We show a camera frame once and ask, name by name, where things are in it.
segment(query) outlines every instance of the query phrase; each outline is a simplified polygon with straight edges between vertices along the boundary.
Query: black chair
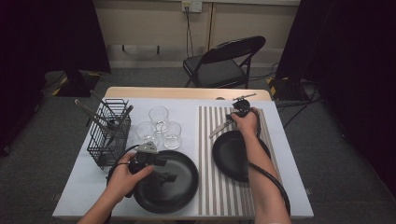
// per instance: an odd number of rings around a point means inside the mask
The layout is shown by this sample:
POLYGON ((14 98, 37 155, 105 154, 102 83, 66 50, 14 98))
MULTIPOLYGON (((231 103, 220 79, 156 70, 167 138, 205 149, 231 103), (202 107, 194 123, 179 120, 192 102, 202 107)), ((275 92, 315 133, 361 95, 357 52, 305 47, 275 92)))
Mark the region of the black chair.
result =
POLYGON ((200 88, 232 88, 245 84, 247 89, 251 58, 264 44, 265 38, 257 35, 217 45, 204 55, 184 60, 183 68, 189 76, 185 87, 192 82, 200 88), (244 61, 238 64, 234 60, 237 58, 244 61))

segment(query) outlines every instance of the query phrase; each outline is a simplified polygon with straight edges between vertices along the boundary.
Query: table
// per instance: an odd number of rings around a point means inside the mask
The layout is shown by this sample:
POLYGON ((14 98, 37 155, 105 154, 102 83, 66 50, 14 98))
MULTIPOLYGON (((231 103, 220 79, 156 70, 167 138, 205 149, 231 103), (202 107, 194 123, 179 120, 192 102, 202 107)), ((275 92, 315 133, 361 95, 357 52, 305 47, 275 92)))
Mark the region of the table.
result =
MULTIPOLYGON (((169 119, 179 121, 182 129, 182 145, 178 149, 189 156, 198 167, 200 148, 197 141, 199 131, 197 129, 198 108, 216 108, 219 106, 230 107, 232 99, 241 95, 257 93, 249 101, 251 105, 258 107, 265 115, 268 139, 272 146, 274 163, 279 172, 282 184, 289 194, 291 205, 291 217, 312 217, 313 212, 307 199, 303 182, 298 173, 294 158, 292 157, 289 143, 283 131, 274 102, 264 90, 220 90, 220 89, 185 89, 185 88, 136 88, 136 87, 113 87, 109 88, 107 98, 128 99, 134 105, 131 112, 132 130, 127 146, 134 144, 134 126, 144 121, 148 111, 155 105, 164 105, 169 109, 169 119), (214 100, 223 97, 226 100, 214 100)), ((94 204, 96 199, 106 187, 106 175, 108 169, 101 170, 96 166, 86 148, 89 142, 87 138, 78 154, 73 171, 64 188, 64 192, 53 213, 54 217, 62 219, 79 219, 94 204)), ((168 215, 156 215, 141 208, 134 198, 124 199, 113 210, 114 219, 248 219, 253 218, 250 211, 235 213, 233 209, 221 210, 216 205, 216 197, 206 197, 208 201, 201 202, 198 199, 205 190, 205 194, 212 194, 212 189, 200 187, 194 199, 183 209, 168 215)))

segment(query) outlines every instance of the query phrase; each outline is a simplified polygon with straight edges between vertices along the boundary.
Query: wire basket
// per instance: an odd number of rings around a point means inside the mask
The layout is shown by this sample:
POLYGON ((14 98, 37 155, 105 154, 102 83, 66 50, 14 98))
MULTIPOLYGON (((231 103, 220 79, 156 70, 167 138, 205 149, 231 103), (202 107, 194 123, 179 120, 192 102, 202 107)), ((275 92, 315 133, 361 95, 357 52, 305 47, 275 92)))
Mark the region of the wire basket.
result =
POLYGON ((127 107, 128 102, 122 99, 106 99, 100 102, 95 113, 79 100, 75 101, 93 121, 87 150, 103 170, 105 166, 112 166, 126 148, 131 128, 129 113, 133 107, 131 105, 127 107))

